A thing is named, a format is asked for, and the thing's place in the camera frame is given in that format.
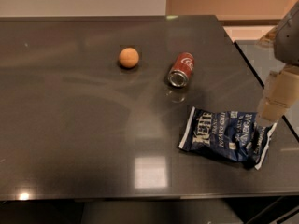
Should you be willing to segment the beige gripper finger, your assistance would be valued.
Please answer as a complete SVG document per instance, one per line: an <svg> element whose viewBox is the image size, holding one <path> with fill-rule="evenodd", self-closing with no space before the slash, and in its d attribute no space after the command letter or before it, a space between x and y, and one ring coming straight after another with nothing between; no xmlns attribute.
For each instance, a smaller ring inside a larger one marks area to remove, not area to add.
<svg viewBox="0 0 299 224"><path fill-rule="evenodd" d="M258 41L258 45L261 47L272 47L276 38L277 29L278 28L275 26L262 36Z"/></svg>
<svg viewBox="0 0 299 224"><path fill-rule="evenodd" d="M271 71L258 104L258 122L277 122L299 98L299 67L286 64L279 72Z"/></svg>

